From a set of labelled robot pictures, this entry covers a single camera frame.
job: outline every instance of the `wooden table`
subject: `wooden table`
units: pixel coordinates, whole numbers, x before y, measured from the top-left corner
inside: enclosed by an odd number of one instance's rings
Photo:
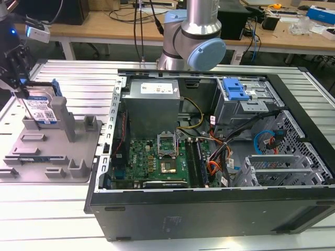
[[[290,6],[290,0],[278,0],[283,7]],[[300,5],[317,5],[335,8],[335,3],[302,1]],[[122,9],[119,15],[131,14],[133,9]],[[158,16],[163,22],[164,15]],[[133,19],[133,15],[119,16],[122,19]],[[312,33],[311,35],[294,36],[288,32],[288,23],[278,22],[274,31],[263,30],[258,24],[257,35],[262,40],[260,51],[313,54],[313,55],[335,55],[335,42],[323,36]],[[24,32],[23,25],[17,25],[19,32]],[[104,44],[134,44],[133,25],[110,19],[103,12],[90,12],[88,18],[81,26],[70,26],[56,24],[50,28],[51,41],[61,42],[65,57],[75,60],[71,42],[91,42]],[[163,37],[158,33],[153,22],[143,24],[143,38],[145,45],[163,45]],[[140,44],[140,25],[137,25],[137,43]],[[240,64],[241,56],[250,44],[250,38],[243,37],[240,41],[226,40],[228,50],[234,50],[231,64]]]

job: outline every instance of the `white box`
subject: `white box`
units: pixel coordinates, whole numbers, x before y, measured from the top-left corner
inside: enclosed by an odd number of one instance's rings
[[[324,30],[321,35],[323,35],[325,38],[328,38],[329,40],[335,40],[335,29],[328,28]]]

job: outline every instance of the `table leg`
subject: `table leg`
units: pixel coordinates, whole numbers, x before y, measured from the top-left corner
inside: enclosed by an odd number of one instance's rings
[[[292,60],[294,58],[294,54],[289,54],[285,60],[285,64],[291,64],[292,63]]]
[[[71,42],[61,42],[66,60],[75,60],[75,54]]]
[[[243,50],[235,50],[230,64],[239,65],[243,56]]]
[[[110,55],[109,43],[105,44],[105,55],[106,55],[106,56],[109,56],[109,55]]]

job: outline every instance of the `gray power supply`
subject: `gray power supply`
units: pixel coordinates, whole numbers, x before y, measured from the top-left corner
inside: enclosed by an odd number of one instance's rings
[[[177,80],[134,79],[122,98],[129,108],[132,138],[152,139],[175,131],[180,105]]]

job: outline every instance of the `blue cable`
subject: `blue cable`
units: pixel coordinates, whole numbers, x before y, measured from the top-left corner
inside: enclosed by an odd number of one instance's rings
[[[253,29],[253,38],[255,40],[255,50],[253,52],[253,56],[252,56],[252,59],[251,59],[251,62],[253,62],[253,60],[256,58],[256,51],[257,51],[257,39],[256,39],[256,25],[257,25],[257,17],[255,17],[255,28]]]
[[[275,135],[275,133],[274,133],[273,131],[268,131],[268,130],[266,130],[266,131],[261,131],[259,134],[257,134],[257,135],[255,136],[255,138],[253,139],[253,146],[254,146],[254,148],[255,148],[257,154],[263,154],[263,153],[261,152],[261,150],[258,148],[258,145],[257,145],[257,144],[258,144],[258,137],[259,137],[260,135],[262,135],[263,133],[269,133],[269,134],[271,134],[272,136]]]
[[[256,35],[255,35],[255,28],[253,27],[253,25],[251,23],[248,22],[248,24],[252,27],[252,38],[255,41],[255,49],[253,51],[253,55],[252,55],[252,59],[251,59],[251,62],[253,62],[253,60],[255,59],[255,56],[256,56],[257,41],[256,41]]]

